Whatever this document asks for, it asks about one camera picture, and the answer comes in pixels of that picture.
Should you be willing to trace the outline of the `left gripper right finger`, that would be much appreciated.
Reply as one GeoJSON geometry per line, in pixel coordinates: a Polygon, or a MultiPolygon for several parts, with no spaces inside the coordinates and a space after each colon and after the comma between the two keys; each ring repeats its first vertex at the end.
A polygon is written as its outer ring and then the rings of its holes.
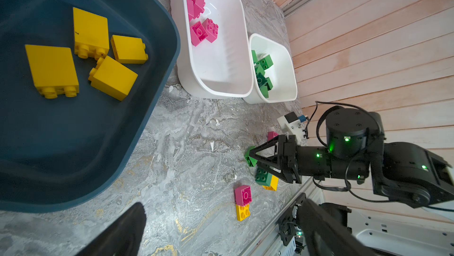
{"type": "Polygon", "coordinates": [[[311,256],[373,256],[338,221],[302,193],[296,212],[296,224],[303,231],[311,256]]]}

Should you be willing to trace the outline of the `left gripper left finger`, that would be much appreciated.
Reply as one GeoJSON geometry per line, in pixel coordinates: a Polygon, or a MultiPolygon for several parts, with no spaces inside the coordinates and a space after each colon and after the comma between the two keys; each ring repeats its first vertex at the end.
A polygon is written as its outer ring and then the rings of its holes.
{"type": "Polygon", "coordinates": [[[146,221],[144,206],[137,202],[78,252],[78,255],[136,256],[143,239],[146,221]]]}

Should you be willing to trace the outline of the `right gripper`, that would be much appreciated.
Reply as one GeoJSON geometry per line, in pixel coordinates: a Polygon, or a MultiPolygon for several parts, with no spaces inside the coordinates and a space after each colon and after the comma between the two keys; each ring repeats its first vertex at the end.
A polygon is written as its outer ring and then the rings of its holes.
{"type": "Polygon", "coordinates": [[[326,178],[356,180],[359,184],[370,176],[370,163],[361,153],[364,145],[352,140],[333,139],[326,147],[299,146],[296,137],[276,136],[249,151],[255,160],[277,160],[280,151],[280,169],[257,163],[273,176],[286,183],[301,183],[302,176],[323,181],[326,178]]]}

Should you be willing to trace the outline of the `dark green lego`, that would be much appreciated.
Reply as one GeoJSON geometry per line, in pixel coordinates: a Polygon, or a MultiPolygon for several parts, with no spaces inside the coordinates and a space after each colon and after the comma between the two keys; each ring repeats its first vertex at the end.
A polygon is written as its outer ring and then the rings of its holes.
{"type": "Polygon", "coordinates": [[[261,186],[269,187],[271,185],[273,175],[259,167],[256,171],[255,181],[261,186]]]}

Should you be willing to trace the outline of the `yellow lego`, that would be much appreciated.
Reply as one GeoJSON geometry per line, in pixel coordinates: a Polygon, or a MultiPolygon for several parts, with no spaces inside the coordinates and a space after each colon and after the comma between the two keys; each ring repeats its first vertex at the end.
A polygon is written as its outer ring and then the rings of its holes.
{"type": "Polygon", "coordinates": [[[74,53],[96,61],[109,52],[108,19],[73,7],[74,53]]]}
{"type": "Polygon", "coordinates": [[[103,93],[123,101],[130,93],[138,75],[110,56],[100,57],[92,68],[88,80],[91,86],[103,93]]]}
{"type": "Polygon", "coordinates": [[[263,186],[268,191],[277,191],[279,184],[279,179],[275,176],[272,176],[271,178],[271,184],[269,186],[263,186]]]}
{"type": "Polygon", "coordinates": [[[238,221],[243,221],[250,215],[249,204],[245,206],[236,205],[236,216],[238,221]]]}
{"type": "Polygon", "coordinates": [[[79,93],[79,81],[70,48],[26,44],[26,54],[39,94],[46,99],[59,95],[74,98],[79,93]]]}

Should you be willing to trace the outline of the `pink lego front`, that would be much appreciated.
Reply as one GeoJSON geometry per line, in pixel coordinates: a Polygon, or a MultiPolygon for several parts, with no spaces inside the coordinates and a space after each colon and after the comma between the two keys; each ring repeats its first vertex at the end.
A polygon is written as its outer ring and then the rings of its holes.
{"type": "Polygon", "coordinates": [[[252,202],[251,187],[242,185],[234,190],[235,203],[238,206],[247,206],[252,202]]]}

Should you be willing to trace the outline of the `yellow lego front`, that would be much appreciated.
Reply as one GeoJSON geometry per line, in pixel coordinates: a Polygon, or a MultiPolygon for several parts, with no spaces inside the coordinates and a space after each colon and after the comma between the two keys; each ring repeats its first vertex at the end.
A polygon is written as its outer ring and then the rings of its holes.
{"type": "Polygon", "coordinates": [[[243,221],[250,215],[249,204],[245,206],[236,205],[236,216],[238,221],[243,221]]]}
{"type": "Polygon", "coordinates": [[[108,19],[73,7],[74,53],[96,61],[109,52],[108,19]]]}

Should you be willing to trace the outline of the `green lego top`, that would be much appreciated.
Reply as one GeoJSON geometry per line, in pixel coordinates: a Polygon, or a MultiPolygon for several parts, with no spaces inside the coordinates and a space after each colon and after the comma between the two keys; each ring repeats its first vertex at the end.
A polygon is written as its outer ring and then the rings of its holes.
{"type": "Polygon", "coordinates": [[[264,70],[271,68],[274,64],[270,55],[267,55],[264,58],[260,59],[258,63],[264,70]]]}

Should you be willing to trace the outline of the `pink lego brick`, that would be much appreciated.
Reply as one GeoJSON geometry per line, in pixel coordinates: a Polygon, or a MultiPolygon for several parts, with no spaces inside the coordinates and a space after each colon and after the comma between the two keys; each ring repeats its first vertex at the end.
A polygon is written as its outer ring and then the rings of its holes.
{"type": "Polygon", "coordinates": [[[197,22],[190,27],[191,43],[198,46],[208,37],[208,33],[201,22],[197,22]]]}

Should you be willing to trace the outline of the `yellow lego brick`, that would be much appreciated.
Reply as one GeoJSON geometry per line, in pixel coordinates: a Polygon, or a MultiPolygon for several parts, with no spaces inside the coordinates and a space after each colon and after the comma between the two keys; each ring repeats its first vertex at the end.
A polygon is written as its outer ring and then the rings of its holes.
{"type": "Polygon", "coordinates": [[[111,45],[115,60],[122,64],[144,64],[148,61],[141,38],[113,35],[111,45]]]}

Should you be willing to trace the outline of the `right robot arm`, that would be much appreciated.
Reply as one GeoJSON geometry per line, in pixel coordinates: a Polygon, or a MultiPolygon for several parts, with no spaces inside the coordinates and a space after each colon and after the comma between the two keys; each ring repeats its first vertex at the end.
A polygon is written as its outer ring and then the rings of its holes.
{"type": "MultiPolygon", "coordinates": [[[[318,126],[326,128],[320,146],[302,146],[296,135],[285,132],[250,147],[247,159],[258,166],[257,180],[272,174],[286,183],[301,183],[308,176],[322,187],[325,179],[339,179],[344,185],[329,191],[351,193],[352,182],[371,179],[379,204],[453,212],[453,167],[416,144],[388,143],[378,113],[331,102],[318,126]]],[[[360,229],[348,222],[350,213],[346,206],[316,204],[301,194],[277,221],[282,243],[311,256],[426,256],[433,244],[433,237],[421,239],[418,232],[360,229]]]]}

